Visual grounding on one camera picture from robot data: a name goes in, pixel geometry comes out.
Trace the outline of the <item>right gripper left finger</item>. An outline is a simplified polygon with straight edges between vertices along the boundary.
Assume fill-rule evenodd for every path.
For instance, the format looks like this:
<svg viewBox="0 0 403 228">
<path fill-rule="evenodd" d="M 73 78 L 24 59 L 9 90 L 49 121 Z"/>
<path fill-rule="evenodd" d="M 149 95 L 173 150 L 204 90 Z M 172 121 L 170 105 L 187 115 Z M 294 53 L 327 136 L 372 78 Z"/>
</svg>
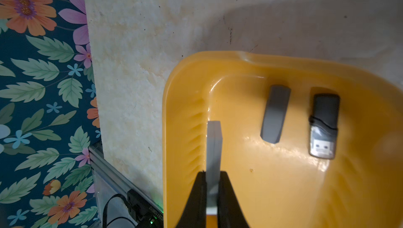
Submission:
<svg viewBox="0 0 403 228">
<path fill-rule="evenodd" d="M 206 172 L 197 174 L 190 196 L 176 228 L 206 228 Z"/>
</svg>

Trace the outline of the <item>dark grey usb drive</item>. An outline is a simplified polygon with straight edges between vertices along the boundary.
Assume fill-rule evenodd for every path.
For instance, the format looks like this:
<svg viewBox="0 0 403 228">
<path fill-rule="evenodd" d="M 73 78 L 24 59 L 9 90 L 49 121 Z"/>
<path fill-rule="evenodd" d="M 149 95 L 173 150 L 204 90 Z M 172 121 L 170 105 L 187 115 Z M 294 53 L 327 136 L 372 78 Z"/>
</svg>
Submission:
<svg viewBox="0 0 403 228">
<path fill-rule="evenodd" d="M 270 87 L 260 133 L 264 141 L 271 144 L 277 144 L 280 141 L 290 94 L 291 89 L 286 86 Z"/>
</svg>

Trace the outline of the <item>black capless usb drive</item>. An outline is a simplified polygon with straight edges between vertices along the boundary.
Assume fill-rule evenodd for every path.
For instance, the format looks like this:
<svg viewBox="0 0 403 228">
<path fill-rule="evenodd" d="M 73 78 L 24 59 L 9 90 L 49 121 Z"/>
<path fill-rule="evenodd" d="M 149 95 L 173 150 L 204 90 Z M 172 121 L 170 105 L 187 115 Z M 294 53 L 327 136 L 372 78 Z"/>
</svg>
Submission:
<svg viewBox="0 0 403 228">
<path fill-rule="evenodd" d="M 333 160 L 336 155 L 340 97 L 337 94 L 316 94 L 313 97 L 310 123 L 311 156 Z"/>
</svg>

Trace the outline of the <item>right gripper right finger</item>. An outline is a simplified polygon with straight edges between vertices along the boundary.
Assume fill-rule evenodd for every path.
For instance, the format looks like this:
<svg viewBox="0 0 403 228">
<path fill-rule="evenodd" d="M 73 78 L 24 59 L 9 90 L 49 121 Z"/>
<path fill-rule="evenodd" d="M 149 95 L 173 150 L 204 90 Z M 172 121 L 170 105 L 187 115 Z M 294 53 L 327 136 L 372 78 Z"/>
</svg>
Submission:
<svg viewBox="0 0 403 228">
<path fill-rule="evenodd" d="M 220 172 L 217 207 L 219 228 L 249 228 L 228 173 L 225 171 Z"/>
</svg>

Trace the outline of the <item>white usb flash drive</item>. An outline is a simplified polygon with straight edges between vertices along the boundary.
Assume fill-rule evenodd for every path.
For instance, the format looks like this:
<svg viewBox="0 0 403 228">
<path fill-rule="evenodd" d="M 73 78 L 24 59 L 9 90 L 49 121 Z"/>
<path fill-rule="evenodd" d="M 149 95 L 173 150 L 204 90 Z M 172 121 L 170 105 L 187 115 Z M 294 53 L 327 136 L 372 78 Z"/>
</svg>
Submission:
<svg viewBox="0 0 403 228">
<path fill-rule="evenodd" d="M 220 121 L 209 121 L 206 143 L 207 215 L 217 215 L 218 213 L 222 141 Z"/>
</svg>

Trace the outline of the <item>yellow plastic storage tray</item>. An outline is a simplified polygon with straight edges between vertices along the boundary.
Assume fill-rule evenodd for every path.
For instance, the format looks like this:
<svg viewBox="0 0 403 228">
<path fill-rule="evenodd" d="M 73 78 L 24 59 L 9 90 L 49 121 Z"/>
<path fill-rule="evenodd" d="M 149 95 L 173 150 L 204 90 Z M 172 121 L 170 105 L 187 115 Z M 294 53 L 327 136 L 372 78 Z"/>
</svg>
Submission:
<svg viewBox="0 0 403 228">
<path fill-rule="evenodd" d="M 273 85 L 291 89 L 280 141 L 261 136 Z M 336 157 L 309 154 L 313 97 L 341 98 Z M 252 228 L 400 228 L 403 92 L 329 61 L 200 52 L 182 60 L 163 96 L 164 225 L 177 225 L 206 168 L 207 123 L 220 121 L 221 168 Z"/>
</svg>

